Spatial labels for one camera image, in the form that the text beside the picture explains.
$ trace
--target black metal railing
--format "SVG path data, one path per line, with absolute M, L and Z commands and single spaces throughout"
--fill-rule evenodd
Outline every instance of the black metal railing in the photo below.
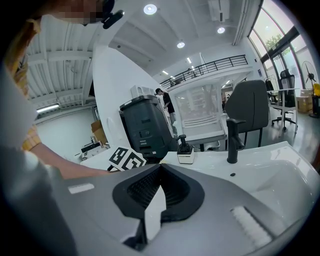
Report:
M 188 69 L 180 74 L 174 76 L 174 78 L 170 78 L 161 83 L 164 89 L 174 87 L 180 83 L 188 81 L 193 78 L 200 77 L 202 75 L 215 72 L 218 70 L 224 70 L 236 66 L 248 65 L 246 55 L 238 55 L 232 56 L 228 58 L 218 59 L 200 66 L 196 66 L 195 68 Z

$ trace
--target large window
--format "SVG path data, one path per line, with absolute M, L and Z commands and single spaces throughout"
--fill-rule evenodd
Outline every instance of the large window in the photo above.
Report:
M 292 21 L 272 0 L 264 0 L 249 39 L 258 52 L 267 77 L 273 88 L 279 88 L 280 74 L 288 70 L 294 75 L 294 87 L 311 87 L 303 81 L 303 63 L 315 66 L 312 56 Z
M 253 29 L 261 38 L 267 50 L 270 50 L 284 36 L 264 9 L 260 11 Z
M 305 74 L 306 67 L 305 66 L 307 65 L 308 69 L 312 69 L 309 71 L 314 74 L 314 79 L 316 80 L 317 83 L 319 83 L 319 76 L 317 74 L 317 71 L 315 70 L 314 61 L 312 59 L 310 51 L 307 48 L 305 41 L 302 39 L 301 35 L 299 35 L 296 39 L 294 39 L 291 42 L 291 45 L 292 45 L 293 51 L 295 52 L 295 55 L 297 57 L 298 64 L 301 67 L 302 75 L 306 76 L 306 74 Z M 307 82 L 305 84 L 305 88 L 311 89 L 312 88 L 311 83 Z
M 294 26 L 287 15 L 271 0 L 264 0 L 262 7 L 278 23 L 284 33 L 287 33 Z

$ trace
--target plaid shirt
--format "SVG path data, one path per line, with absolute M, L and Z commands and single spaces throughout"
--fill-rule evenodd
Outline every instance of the plaid shirt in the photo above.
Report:
M 32 38 L 40 32 L 40 21 L 41 19 L 27 20 L 19 34 L 11 42 L 10 48 L 4 59 L 5 65 L 11 73 L 16 85 L 21 89 L 26 98 L 28 97 L 28 58 L 26 49 Z M 33 125 L 22 144 L 22 149 L 29 151 L 39 143 L 41 143 L 41 140 L 38 136 L 36 126 Z

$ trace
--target headset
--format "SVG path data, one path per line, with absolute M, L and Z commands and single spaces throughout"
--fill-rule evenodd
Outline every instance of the headset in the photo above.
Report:
M 90 18 L 89 23 L 92 24 L 101 22 L 103 23 L 103 28 L 105 30 L 109 29 L 125 15 L 123 10 L 118 10 L 116 13 L 113 13 L 112 10 L 114 7 L 115 0 L 103 0 L 102 12 L 95 13 L 95 16 Z

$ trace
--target fluorescent light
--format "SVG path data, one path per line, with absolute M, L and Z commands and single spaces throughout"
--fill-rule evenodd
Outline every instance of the fluorescent light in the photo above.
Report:
M 176 47 L 178 47 L 178 48 L 183 48 L 183 47 L 185 47 L 185 43 L 184 42 L 180 42 L 180 43 L 178 43 L 177 45 L 176 45 Z
M 53 110 L 53 109 L 56 109 L 56 108 L 59 108 L 58 104 L 54 104 L 54 105 L 51 105 L 51 106 L 46 106 L 46 107 L 43 107 L 43 108 L 39 108 L 36 111 L 38 113 L 41 113 L 41 112 L 48 111 L 48 110 Z
M 225 28 L 224 27 L 219 27 L 218 28 L 218 33 L 222 34 L 223 32 L 225 32 Z
M 157 7 L 154 4 L 147 4 L 144 8 L 143 11 L 147 15 L 152 15 L 157 12 Z

